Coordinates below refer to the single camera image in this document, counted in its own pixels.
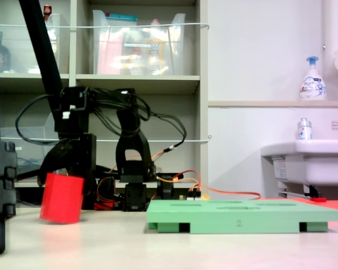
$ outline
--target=white pump bottle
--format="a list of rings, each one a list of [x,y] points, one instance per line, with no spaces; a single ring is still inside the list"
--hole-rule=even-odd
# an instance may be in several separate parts
[[[302,82],[299,100],[327,100],[327,87],[315,66],[319,58],[310,56],[306,60],[310,64],[310,69]]]

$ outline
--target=blue pump head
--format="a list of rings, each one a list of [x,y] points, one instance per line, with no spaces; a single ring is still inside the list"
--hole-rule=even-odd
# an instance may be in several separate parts
[[[310,56],[306,60],[309,62],[309,65],[315,66],[315,62],[317,62],[319,58],[317,56]]]

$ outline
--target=pipe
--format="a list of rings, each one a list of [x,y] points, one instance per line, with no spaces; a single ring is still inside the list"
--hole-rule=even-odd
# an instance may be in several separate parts
[[[323,77],[328,99],[338,100],[338,0],[323,0]]]

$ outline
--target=shelf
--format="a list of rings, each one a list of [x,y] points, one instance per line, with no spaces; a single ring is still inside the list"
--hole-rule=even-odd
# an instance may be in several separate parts
[[[209,101],[209,107],[338,107],[338,101]]]
[[[145,95],[190,95],[198,88],[200,76],[77,75],[79,86],[104,89],[134,88]]]
[[[157,188],[157,183],[145,183],[147,188]],[[116,183],[116,188],[125,188],[126,183]],[[174,183],[175,188],[191,188],[194,183]],[[38,183],[35,181],[20,181],[15,182],[15,187],[39,187]]]
[[[195,0],[89,0],[95,5],[116,6],[194,6]]]
[[[60,74],[63,86],[69,85],[69,74]],[[41,74],[0,73],[0,93],[45,93]]]

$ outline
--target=cable bundle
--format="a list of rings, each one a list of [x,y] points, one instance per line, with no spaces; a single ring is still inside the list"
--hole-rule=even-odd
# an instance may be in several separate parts
[[[62,98],[63,95],[62,90],[60,92],[60,97],[54,96],[52,94],[43,94],[41,96],[38,96],[34,99],[32,99],[18,114],[15,120],[15,128],[18,133],[18,135],[25,141],[34,143],[36,145],[55,145],[58,142],[57,141],[37,141],[34,139],[26,138],[21,132],[19,128],[19,120],[22,117],[22,115],[27,111],[28,108],[30,108],[34,103],[36,103],[39,100],[42,100],[44,98]],[[118,91],[110,91],[106,89],[101,88],[90,88],[87,87],[83,94],[87,95],[87,97],[92,97],[93,95],[90,95],[90,93],[95,93],[98,96],[100,96],[100,99],[92,99],[90,100],[90,108],[92,108],[90,111],[91,113],[94,113],[96,117],[102,122],[104,127],[106,127],[109,131],[114,133],[115,135],[121,136],[121,137],[133,137],[135,136],[138,131],[140,130],[140,121],[149,121],[151,117],[156,117],[164,122],[168,122],[171,124],[181,135],[182,140],[175,144],[171,145],[170,147],[163,150],[163,153],[169,152],[180,146],[186,139],[187,132],[182,124],[182,122],[173,115],[168,114],[158,114],[154,113],[150,106],[139,96],[130,93],[130,92],[124,92],[118,93]],[[137,122],[137,127],[135,127],[134,130],[125,130],[122,129],[122,127],[118,126],[116,123],[114,123],[105,113],[102,111],[101,108],[106,109],[113,109],[113,110],[127,110],[134,114]]]

